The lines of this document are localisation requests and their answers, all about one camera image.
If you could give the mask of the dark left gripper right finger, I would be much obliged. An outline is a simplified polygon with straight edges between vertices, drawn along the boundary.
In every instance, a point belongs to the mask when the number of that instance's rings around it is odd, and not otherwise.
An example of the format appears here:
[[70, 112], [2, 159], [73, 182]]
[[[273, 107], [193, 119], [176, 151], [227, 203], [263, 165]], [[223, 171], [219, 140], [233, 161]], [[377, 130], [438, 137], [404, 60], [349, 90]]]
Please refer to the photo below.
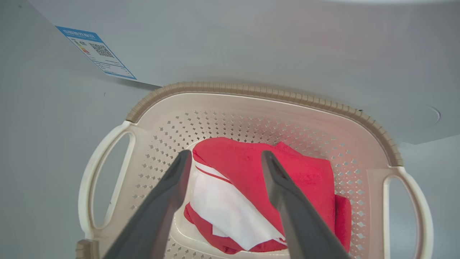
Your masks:
[[266, 190], [281, 218], [292, 259], [348, 259], [330, 230], [301, 189], [271, 151], [261, 153]]

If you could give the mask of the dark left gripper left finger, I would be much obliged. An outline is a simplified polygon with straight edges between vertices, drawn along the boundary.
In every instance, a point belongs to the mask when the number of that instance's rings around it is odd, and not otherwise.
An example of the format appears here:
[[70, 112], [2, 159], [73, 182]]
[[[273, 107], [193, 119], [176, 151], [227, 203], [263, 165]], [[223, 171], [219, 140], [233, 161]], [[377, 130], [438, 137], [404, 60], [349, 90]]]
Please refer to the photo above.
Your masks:
[[183, 205], [192, 152], [181, 151], [114, 241], [106, 259], [162, 259], [171, 223]]

